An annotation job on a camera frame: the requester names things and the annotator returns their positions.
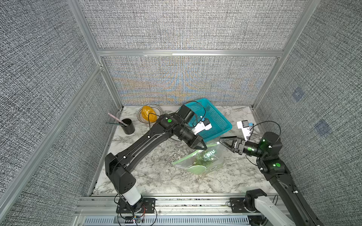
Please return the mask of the clear zip-top bag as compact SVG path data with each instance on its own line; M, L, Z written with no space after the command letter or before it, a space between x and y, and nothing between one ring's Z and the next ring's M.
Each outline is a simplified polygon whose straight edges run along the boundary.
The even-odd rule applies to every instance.
M196 150L188 156L172 163L173 166L189 173L205 176L224 166L227 149L220 142L207 145L207 150Z

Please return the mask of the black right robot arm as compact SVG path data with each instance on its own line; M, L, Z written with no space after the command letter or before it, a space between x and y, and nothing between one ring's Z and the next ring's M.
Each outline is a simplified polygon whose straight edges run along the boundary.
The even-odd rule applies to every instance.
M290 170L279 158L283 147L280 136L274 132L263 134L259 143L246 141L242 137L221 137L220 144L233 153L256 157L256 164L265 179L276 190L291 217L281 212L261 189L249 190L244 199L244 208L259 211L274 226L322 226L323 223L299 192Z

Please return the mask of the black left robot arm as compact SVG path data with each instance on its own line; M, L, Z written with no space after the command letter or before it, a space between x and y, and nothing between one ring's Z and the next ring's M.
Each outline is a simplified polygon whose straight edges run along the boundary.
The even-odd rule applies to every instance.
M158 145L177 136L192 149L207 150L203 138L188 127L195 115L190 108L182 105L175 113L159 116L149 131L130 147L116 155L110 153L105 157L107 177L120 197L133 208L142 206L143 197L136 188L136 178L131 172Z

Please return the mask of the teal plastic basket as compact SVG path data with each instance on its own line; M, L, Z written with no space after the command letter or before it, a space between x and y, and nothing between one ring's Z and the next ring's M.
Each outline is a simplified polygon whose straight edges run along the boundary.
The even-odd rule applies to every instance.
M205 142L209 142L232 129L232 124L208 99L202 98L185 105L195 113L195 116L188 123L190 127L196 126L200 119L208 119L211 123L211 129L199 133Z

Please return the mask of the white patterned bowl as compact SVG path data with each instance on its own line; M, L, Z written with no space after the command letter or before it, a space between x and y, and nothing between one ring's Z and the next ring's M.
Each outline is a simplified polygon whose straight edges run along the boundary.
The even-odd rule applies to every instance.
M158 105L145 105L137 112L137 119L142 123L155 123L163 110Z

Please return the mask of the orange fruit in bowl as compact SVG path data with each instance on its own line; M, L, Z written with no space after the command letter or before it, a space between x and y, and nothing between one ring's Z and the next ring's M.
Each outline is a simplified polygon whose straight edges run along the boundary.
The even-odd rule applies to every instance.
M157 115L155 111L148 105L142 107L141 116L144 120L150 123L154 123L157 120Z

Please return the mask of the black cup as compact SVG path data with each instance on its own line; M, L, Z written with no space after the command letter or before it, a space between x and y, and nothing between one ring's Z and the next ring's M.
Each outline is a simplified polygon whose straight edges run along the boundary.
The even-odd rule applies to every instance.
M131 135L135 132L135 127L131 119L126 118L121 120L121 122L123 123L122 128L126 135Z

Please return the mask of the pink stick in cup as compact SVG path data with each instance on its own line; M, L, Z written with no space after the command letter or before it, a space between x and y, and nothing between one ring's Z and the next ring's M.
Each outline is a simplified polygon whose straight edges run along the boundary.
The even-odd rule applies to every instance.
M111 113L108 113L108 115L113 118L115 121L117 121L119 124L121 124L123 127L128 126L126 123L124 123L122 120L120 120L119 118L115 117L114 115L112 115Z

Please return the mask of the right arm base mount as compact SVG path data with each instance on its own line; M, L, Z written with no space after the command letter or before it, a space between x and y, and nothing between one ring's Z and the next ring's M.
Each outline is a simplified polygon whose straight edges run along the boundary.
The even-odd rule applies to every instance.
M232 213L254 213L256 209L248 207L244 201L244 197L235 197L229 199L229 205L232 209Z

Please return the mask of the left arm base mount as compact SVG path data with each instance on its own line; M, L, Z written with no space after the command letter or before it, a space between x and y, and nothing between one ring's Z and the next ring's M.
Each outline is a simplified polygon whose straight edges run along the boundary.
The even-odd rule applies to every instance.
M120 198L117 202L116 213L125 214L125 213L134 213L143 214L143 213L154 213L156 206L155 198L141 198L135 205L130 205L128 202Z

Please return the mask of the aluminium front rail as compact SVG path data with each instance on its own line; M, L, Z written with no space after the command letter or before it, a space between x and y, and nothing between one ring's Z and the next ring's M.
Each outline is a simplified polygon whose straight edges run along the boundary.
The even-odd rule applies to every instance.
M244 197L244 193L229 194L144 194L146 198L155 198L159 215L232 215L227 206L231 198ZM116 215L114 196L90 196L80 198L75 216L111 216Z

